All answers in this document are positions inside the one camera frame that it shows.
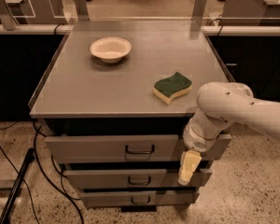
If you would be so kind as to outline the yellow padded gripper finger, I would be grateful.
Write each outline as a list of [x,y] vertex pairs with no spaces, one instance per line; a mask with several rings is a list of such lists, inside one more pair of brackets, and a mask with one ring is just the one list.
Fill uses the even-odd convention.
[[178,183],[180,185],[186,186],[190,182],[201,160],[201,154],[197,151],[188,150],[182,153],[178,172]]

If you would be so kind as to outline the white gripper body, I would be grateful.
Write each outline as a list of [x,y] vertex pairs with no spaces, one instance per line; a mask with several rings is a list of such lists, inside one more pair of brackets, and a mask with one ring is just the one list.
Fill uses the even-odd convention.
[[184,143],[188,149],[206,152],[214,145],[218,136],[232,124],[229,120],[208,117],[198,109],[184,129]]

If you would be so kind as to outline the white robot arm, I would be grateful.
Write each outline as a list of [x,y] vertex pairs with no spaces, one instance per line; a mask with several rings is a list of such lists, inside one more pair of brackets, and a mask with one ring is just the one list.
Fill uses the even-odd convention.
[[242,83],[211,82],[197,93],[198,106],[183,132],[188,148],[181,155],[178,183],[187,185],[202,160],[201,155],[219,134],[240,123],[280,141],[280,103],[257,99]]

